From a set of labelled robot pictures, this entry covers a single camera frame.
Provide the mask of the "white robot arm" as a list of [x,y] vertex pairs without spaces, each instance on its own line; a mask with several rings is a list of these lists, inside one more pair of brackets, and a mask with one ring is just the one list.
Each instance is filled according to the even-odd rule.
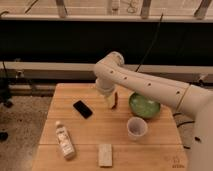
[[110,52],[95,65],[97,90],[110,96],[121,85],[195,120],[187,171],[213,171],[213,91],[189,83],[134,72]]

